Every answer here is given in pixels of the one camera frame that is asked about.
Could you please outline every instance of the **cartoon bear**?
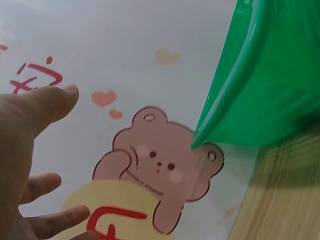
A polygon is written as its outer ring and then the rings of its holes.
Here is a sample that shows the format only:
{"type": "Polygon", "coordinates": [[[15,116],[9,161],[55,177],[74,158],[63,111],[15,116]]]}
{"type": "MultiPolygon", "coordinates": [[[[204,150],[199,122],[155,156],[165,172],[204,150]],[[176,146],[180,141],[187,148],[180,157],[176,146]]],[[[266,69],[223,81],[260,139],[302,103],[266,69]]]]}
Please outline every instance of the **cartoon bear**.
{"type": "Polygon", "coordinates": [[[193,132],[168,121],[159,108],[145,107],[135,114],[132,126],[118,132],[113,150],[97,163],[97,180],[124,180],[152,193],[158,200],[153,226],[170,234],[186,202],[206,195],[210,179],[224,166],[224,154],[214,144],[192,150],[193,132]]]}

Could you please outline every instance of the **plastic rim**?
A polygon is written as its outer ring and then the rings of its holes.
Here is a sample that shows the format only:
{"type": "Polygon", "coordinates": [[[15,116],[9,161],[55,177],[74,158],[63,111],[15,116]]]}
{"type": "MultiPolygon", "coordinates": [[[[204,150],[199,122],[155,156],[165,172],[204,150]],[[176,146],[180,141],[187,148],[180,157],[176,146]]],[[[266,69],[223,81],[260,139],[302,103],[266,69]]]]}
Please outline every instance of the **plastic rim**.
{"type": "Polygon", "coordinates": [[[251,21],[239,56],[198,132],[193,137],[191,144],[193,149],[205,143],[207,133],[210,133],[228,113],[229,107],[248,83],[262,54],[269,33],[275,0],[254,0],[252,4],[251,21]]]}

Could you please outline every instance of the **pink heart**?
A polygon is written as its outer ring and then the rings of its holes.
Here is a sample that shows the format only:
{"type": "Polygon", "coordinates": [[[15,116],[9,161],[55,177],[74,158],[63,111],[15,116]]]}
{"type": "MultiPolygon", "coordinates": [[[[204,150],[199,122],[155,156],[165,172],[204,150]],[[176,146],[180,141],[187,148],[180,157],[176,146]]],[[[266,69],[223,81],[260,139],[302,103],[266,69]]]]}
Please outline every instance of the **pink heart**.
{"type": "Polygon", "coordinates": [[[106,93],[102,91],[96,91],[91,95],[92,102],[101,108],[112,104],[116,99],[117,93],[115,91],[108,91],[106,93]]]}
{"type": "Polygon", "coordinates": [[[110,118],[112,119],[120,119],[122,118],[122,116],[124,115],[121,111],[117,111],[115,110],[114,108],[112,108],[110,111],[109,111],[109,115],[110,115],[110,118]]]}

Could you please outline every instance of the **bear face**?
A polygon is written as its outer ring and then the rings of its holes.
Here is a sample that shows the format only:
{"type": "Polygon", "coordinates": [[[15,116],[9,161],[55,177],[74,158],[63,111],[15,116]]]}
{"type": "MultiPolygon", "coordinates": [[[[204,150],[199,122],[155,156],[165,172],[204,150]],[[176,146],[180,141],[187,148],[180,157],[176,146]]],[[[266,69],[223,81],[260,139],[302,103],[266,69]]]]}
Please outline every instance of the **bear face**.
{"type": "Polygon", "coordinates": [[[207,193],[210,178],[224,165],[224,156],[212,144],[192,150],[192,137],[187,127],[168,122],[162,110],[146,107],[133,117],[131,128],[115,136],[113,150],[130,155],[127,171],[153,193],[179,194],[195,201],[207,193]]]}

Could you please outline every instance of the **green plastic container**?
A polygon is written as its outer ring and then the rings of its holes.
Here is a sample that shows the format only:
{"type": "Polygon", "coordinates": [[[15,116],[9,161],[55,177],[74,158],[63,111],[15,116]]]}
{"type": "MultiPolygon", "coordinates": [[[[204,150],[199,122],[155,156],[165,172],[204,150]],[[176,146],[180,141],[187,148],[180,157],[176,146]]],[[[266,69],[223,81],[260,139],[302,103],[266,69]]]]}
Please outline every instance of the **green plastic container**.
{"type": "Polygon", "coordinates": [[[238,0],[191,147],[260,147],[318,119],[320,0],[238,0]]]}

